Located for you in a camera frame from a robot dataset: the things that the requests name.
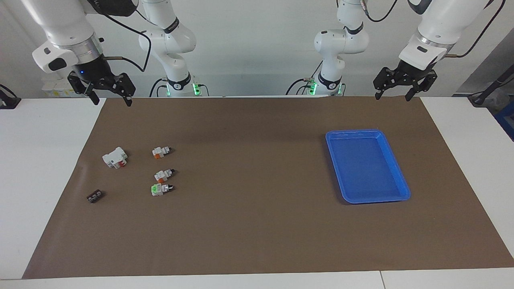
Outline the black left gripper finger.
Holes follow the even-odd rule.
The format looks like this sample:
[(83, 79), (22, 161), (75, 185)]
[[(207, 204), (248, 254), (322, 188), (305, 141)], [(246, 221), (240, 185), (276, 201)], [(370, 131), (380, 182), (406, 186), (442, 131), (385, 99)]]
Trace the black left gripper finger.
[(376, 90), (375, 99), (380, 100), (386, 90), (397, 86), (398, 80), (400, 80), (398, 69), (391, 70), (389, 68), (382, 68), (374, 79), (374, 87)]
[(437, 73), (435, 71), (430, 71), (426, 76), (419, 79), (412, 77), (410, 80), (412, 87), (406, 93), (406, 101), (410, 101), (417, 93), (427, 92), (436, 79)]

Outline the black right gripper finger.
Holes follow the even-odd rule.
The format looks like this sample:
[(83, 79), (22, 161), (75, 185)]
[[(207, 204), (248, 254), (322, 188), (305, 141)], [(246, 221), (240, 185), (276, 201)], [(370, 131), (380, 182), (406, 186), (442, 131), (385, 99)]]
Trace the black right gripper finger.
[(134, 96), (136, 87), (127, 73), (113, 76), (113, 84), (110, 85), (110, 91), (121, 96), (128, 107), (132, 106), (132, 97)]
[(95, 88), (92, 83), (84, 82), (83, 80), (81, 80), (78, 77), (78, 75), (75, 72), (70, 72), (68, 74), (67, 79), (68, 79), (68, 82), (71, 85), (73, 91), (76, 94), (84, 95), (84, 96), (88, 97), (93, 102), (93, 104), (95, 104), (96, 106), (99, 104), (100, 99), (99, 99), (98, 95), (96, 94), (96, 92), (94, 92)]

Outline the white background boxes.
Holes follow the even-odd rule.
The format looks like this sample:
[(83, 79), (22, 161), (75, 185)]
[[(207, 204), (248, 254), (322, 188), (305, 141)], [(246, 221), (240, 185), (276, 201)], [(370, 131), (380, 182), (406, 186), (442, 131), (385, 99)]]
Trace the white background boxes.
[(41, 90), (48, 98), (73, 98), (78, 96), (67, 79), (46, 80)]

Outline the black stand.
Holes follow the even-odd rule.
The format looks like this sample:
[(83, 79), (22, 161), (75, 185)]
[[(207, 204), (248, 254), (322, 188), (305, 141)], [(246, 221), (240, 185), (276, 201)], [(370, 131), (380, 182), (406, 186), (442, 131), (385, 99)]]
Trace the black stand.
[(490, 96), (495, 90), (509, 84), (514, 80), (514, 64), (504, 71), (498, 79), (490, 84), (485, 90), (468, 95), (468, 100), (475, 107), (480, 107), (485, 102), (485, 99)]

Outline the white circuit breaker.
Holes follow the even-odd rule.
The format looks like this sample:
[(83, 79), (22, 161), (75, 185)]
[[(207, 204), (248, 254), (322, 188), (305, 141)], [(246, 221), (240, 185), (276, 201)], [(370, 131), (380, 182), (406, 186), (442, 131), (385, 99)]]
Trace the white circuit breaker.
[(112, 152), (102, 156), (102, 160), (108, 167), (119, 169), (126, 166), (127, 154), (123, 148), (117, 147)]

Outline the blue crate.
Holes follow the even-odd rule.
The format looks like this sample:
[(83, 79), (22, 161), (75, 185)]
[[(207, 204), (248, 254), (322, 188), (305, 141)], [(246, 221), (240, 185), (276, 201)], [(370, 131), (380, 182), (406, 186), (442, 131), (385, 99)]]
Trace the blue crate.
[(514, 101), (495, 113), (494, 119), (514, 142)]

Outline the blue plastic tray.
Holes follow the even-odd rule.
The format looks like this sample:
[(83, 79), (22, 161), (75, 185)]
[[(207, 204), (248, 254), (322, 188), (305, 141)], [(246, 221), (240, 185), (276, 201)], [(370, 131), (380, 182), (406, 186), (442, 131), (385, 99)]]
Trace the blue plastic tray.
[(406, 201), (411, 197), (384, 132), (331, 130), (325, 139), (345, 201), (371, 204)]

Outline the brown table mat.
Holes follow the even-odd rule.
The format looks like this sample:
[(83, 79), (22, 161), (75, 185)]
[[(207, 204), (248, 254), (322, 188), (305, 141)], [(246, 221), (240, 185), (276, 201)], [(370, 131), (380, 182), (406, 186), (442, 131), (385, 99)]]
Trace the brown table mat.
[[(408, 200), (343, 199), (325, 135), (354, 129), (384, 132)], [(127, 164), (110, 168), (117, 147)], [(152, 196), (167, 169), (174, 189)], [(514, 258), (420, 99), (147, 98), (105, 101), (23, 278), (502, 267)]]

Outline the black clamp mount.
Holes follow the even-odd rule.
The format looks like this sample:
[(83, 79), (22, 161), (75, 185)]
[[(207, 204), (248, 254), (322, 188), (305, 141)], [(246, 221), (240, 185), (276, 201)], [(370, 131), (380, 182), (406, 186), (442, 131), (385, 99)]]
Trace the black clamp mount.
[(22, 99), (7, 86), (0, 84), (0, 110), (15, 109)]

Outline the white green selector switch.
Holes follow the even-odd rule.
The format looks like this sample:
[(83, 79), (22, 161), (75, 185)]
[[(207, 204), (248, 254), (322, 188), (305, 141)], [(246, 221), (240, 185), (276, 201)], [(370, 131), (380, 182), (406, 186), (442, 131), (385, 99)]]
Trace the white green selector switch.
[(167, 183), (156, 183), (151, 187), (152, 196), (163, 196), (165, 193), (170, 192), (174, 189), (174, 185)]

